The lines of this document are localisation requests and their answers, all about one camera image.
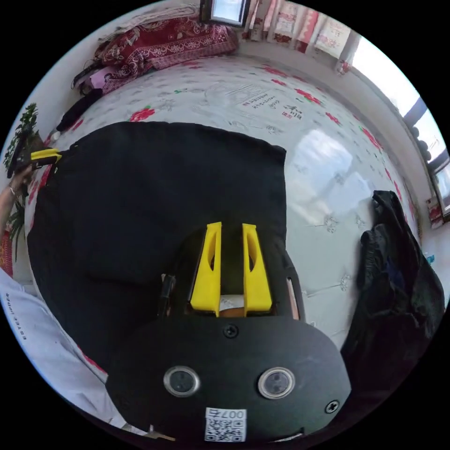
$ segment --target window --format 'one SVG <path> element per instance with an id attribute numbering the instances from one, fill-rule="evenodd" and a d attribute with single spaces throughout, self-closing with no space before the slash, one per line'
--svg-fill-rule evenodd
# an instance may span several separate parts
<path id="1" fill-rule="evenodd" d="M 202 22 L 243 27 L 249 6 L 250 0 L 201 0 L 200 19 Z"/>
<path id="2" fill-rule="evenodd" d="M 442 212 L 450 213 L 450 164 L 436 174 L 437 188 L 442 198 Z"/>
<path id="3" fill-rule="evenodd" d="M 430 162 L 433 161 L 445 150 L 445 142 L 429 109 L 414 126 L 419 130 L 418 139 L 427 143 L 431 153 Z"/>
<path id="4" fill-rule="evenodd" d="M 419 93 L 403 72 L 381 50 L 362 36 L 352 65 L 377 86 L 402 117 L 418 100 Z"/>

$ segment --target white wall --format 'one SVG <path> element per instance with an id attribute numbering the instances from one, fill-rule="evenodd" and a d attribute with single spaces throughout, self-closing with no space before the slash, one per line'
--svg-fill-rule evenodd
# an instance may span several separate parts
<path id="1" fill-rule="evenodd" d="M 441 280 L 447 302 L 450 297 L 450 222 L 435 230 L 428 225 L 423 230 L 422 250 L 426 256 L 435 256 L 431 267 Z"/>

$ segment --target windowsill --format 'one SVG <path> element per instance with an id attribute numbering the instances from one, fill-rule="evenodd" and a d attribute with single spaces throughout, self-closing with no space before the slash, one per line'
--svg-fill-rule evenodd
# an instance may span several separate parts
<path id="1" fill-rule="evenodd" d="M 448 211 L 447 214 L 442 214 L 442 221 L 445 224 L 450 223 L 450 211 Z"/>
<path id="2" fill-rule="evenodd" d="M 397 120 L 402 124 L 402 127 L 404 128 L 406 134 L 408 135 L 408 137 L 411 140 L 411 144 L 414 147 L 415 151 L 417 152 L 417 154 L 420 157 L 420 161 L 422 163 L 423 169 L 427 175 L 427 179 L 428 179 L 428 184 L 429 187 L 431 189 L 432 192 L 435 192 L 436 189 L 434 187 L 434 183 L 432 182 L 430 176 L 429 176 L 429 171 L 428 171 L 428 166 L 427 163 L 425 162 L 425 160 L 423 159 L 419 147 L 417 146 L 417 143 L 414 139 L 414 136 L 411 134 L 408 126 L 406 125 L 405 121 L 403 120 L 403 117 L 401 116 L 400 112 L 398 111 L 398 109 L 394 106 L 394 104 L 385 96 L 385 94 L 381 91 L 381 89 L 373 82 L 371 81 L 368 77 L 366 77 L 362 72 L 360 72 L 358 69 L 352 67 L 351 68 L 351 72 L 357 76 L 359 79 L 361 79 L 368 87 L 371 88 L 371 90 L 386 104 L 386 106 L 390 109 L 390 111 L 392 112 L 392 114 L 397 118 Z"/>

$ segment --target black cloth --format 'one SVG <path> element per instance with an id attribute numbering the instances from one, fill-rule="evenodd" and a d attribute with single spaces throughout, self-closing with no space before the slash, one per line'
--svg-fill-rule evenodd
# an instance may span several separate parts
<path id="1" fill-rule="evenodd" d="M 108 370 L 156 313 L 161 274 L 208 223 L 255 224 L 283 242 L 285 150 L 187 123 L 121 122 L 64 152 L 37 197 L 30 262 L 50 310 Z"/>
<path id="2" fill-rule="evenodd" d="M 61 122 L 56 127 L 57 131 L 65 131 L 75 122 L 103 95 L 101 89 L 91 90 L 85 97 L 79 99 L 63 116 Z"/>
<path id="3" fill-rule="evenodd" d="M 361 237 L 360 296 L 341 349 L 352 392 L 337 421 L 368 412 L 395 390 L 425 352 L 444 314 L 441 282 L 397 195 L 375 191 L 373 206 L 375 225 Z"/>

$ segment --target hand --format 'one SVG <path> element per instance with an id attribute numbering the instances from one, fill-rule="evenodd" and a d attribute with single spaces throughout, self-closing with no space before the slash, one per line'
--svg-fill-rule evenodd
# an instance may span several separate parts
<path id="1" fill-rule="evenodd" d="M 11 186 L 11 188 L 13 189 L 14 192 L 17 192 L 22 184 L 24 184 L 24 185 L 30 184 L 31 172 L 32 172 L 32 168 L 31 168 L 31 165 L 29 165 L 27 168 L 25 168 L 24 170 L 22 170 L 19 173 L 16 173 L 12 177 L 9 185 Z"/>

